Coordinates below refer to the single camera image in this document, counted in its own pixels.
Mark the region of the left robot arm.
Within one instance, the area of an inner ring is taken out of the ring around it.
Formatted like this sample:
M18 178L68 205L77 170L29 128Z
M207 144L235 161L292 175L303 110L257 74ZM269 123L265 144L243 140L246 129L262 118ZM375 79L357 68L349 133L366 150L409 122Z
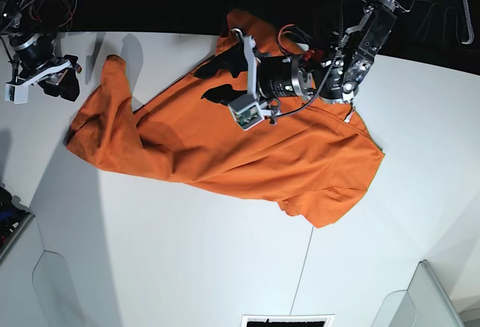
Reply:
M211 88L203 98L228 107L241 124L253 117L275 121L284 117L282 98L302 98L306 105L321 99L331 104L351 104L397 21L397 12L411 11L416 0L362 0L363 16L349 28L338 26L337 40L325 52L310 46L302 54L287 50L275 36L281 51L278 57L260 52L255 38L232 28L238 42L215 56L195 72L200 79L212 78L227 70L232 77L247 74L247 88L236 91L231 85Z

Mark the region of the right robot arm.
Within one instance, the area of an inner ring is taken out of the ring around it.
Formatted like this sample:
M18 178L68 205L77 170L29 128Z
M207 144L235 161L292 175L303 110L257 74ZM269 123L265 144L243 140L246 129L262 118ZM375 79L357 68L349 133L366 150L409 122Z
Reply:
M1 45L11 66L4 100L25 104L29 89L74 102L80 95L75 55L56 52L57 32L68 27L78 0L1 0Z

